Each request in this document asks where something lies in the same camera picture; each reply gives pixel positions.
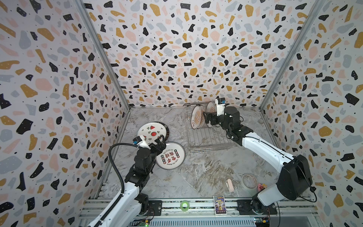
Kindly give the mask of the red character white plate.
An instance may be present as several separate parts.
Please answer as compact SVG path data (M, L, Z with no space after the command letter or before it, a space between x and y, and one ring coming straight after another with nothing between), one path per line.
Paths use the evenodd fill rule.
M179 167L185 160L186 152L182 145L176 142L167 142L166 148L157 156L156 163L165 170Z

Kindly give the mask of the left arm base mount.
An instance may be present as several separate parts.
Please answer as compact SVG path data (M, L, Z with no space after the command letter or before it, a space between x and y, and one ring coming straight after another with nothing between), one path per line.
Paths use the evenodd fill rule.
M162 205L162 200L149 200L148 202L143 202L141 204L141 211L139 213L139 216L161 216Z

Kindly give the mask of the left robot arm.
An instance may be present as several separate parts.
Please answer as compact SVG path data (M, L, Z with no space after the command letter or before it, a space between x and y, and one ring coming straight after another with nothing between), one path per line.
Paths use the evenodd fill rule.
M134 164L123 178L112 157L112 150L118 146L137 148ZM121 189L107 207L99 214L89 227L126 227L138 215L148 211L148 195L141 191L146 186L153 173L156 158L166 149L163 135L155 142L147 143L143 136L137 136L132 144L116 143L109 148L108 158L121 183Z

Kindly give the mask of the beige patterned plate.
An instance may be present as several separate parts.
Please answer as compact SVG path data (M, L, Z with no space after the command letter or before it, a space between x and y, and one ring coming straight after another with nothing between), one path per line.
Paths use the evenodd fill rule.
M209 120L208 120L208 123L207 123L208 128L212 128L213 125L211 123L216 122L216 115L213 114L215 111L216 111L215 103L209 102L207 104L206 111L205 111L205 117L209 116Z

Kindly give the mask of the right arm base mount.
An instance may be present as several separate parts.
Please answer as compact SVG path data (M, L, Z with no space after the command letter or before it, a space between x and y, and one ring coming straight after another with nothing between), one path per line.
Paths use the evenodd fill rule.
M237 210L240 215L277 215L277 207L272 204L264 206L257 200L243 199L237 200Z

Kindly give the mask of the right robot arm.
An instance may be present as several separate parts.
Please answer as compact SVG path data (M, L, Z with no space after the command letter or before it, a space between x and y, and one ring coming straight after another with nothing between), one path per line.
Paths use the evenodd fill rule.
M204 112L207 124L219 125L226 131L227 138L245 147L268 162L277 172L277 182L252 197L251 209L262 213L264 208L282 200L294 201L306 190L312 189L313 180L307 158L289 154L265 141L240 121L239 111L232 106L219 105L217 111Z

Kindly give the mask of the fruit patterned white plate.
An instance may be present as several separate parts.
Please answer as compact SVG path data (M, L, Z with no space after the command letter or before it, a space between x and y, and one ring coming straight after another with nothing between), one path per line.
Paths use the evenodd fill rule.
M162 123L159 122L151 122L151 123L147 123L143 126L141 126L138 130L137 133L138 136L145 136L145 141L147 142L147 144L150 143L154 143L157 144L155 142L155 140L163 135L166 135L166 129L165 127L162 125Z

